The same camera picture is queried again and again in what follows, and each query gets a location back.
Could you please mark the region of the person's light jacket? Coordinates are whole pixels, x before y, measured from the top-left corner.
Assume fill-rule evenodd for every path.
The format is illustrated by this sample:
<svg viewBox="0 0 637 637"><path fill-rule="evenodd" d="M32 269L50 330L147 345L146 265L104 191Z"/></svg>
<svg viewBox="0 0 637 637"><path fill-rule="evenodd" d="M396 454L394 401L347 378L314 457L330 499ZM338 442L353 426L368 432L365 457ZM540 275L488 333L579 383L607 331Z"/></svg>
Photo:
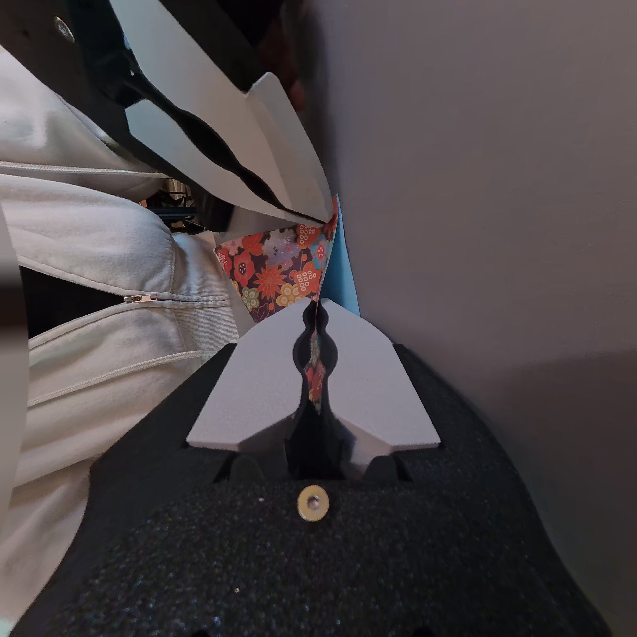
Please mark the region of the person's light jacket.
<svg viewBox="0 0 637 637"><path fill-rule="evenodd" d="M92 463L238 340L212 233L173 235L140 205L163 181L1 49L1 211L29 350L26 424L1 532L7 623L73 541ZM159 300L123 300L142 293Z"/></svg>

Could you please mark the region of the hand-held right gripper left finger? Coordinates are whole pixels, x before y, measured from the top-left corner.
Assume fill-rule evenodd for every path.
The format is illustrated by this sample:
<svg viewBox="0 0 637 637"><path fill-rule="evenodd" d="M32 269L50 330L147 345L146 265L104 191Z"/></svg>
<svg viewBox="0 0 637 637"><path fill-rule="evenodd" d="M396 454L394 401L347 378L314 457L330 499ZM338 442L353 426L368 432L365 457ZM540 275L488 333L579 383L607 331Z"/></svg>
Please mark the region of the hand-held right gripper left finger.
<svg viewBox="0 0 637 637"><path fill-rule="evenodd" d="M240 338L188 435L190 446L235 452L283 447L301 402L293 347L305 331L309 305L301 299Z"/></svg>

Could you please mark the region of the dark flower origami paper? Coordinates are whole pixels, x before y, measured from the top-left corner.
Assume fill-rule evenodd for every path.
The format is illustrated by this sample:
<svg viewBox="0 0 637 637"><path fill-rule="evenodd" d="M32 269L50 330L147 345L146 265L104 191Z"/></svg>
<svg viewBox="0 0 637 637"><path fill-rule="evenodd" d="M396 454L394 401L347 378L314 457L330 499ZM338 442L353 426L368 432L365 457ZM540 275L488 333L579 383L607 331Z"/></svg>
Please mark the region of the dark flower origami paper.
<svg viewBox="0 0 637 637"><path fill-rule="evenodd" d="M299 301L345 300L359 313L338 195L332 208L321 227L298 224L231 240L218 235L215 253L236 293L239 337Z"/></svg>

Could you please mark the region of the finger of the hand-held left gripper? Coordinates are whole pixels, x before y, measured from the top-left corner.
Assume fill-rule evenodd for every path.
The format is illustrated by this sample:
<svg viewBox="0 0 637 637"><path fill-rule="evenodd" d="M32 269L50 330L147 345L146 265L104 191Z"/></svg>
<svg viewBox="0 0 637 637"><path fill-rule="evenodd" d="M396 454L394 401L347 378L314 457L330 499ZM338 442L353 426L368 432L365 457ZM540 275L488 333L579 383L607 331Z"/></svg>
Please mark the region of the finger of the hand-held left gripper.
<svg viewBox="0 0 637 637"><path fill-rule="evenodd" d="M125 115L135 139L210 194L241 208L290 222L325 222L325 219L305 218L267 203L235 173L221 168L200 152L179 125L149 100L128 107Z"/></svg>
<svg viewBox="0 0 637 637"><path fill-rule="evenodd" d="M159 108L200 152L267 203L328 221L325 173L278 78L261 71L253 49L216 2L163 5L210 61L195 72L210 96L195 99L196 114L174 107L179 122Z"/></svg>

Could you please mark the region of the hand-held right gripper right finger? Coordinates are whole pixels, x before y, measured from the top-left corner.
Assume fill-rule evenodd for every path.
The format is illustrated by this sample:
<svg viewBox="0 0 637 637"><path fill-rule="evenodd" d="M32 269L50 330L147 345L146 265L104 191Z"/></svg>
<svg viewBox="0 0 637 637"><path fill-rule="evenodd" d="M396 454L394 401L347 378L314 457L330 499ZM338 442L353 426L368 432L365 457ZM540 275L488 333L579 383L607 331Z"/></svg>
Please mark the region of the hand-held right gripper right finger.
<svg viewBox="0 0 637 637"><path fill-rule="evenodd" d="M432 449L440 437L391 342L375 326L331 300L326 334L337 361L329 405L351 452Z"/></svg>

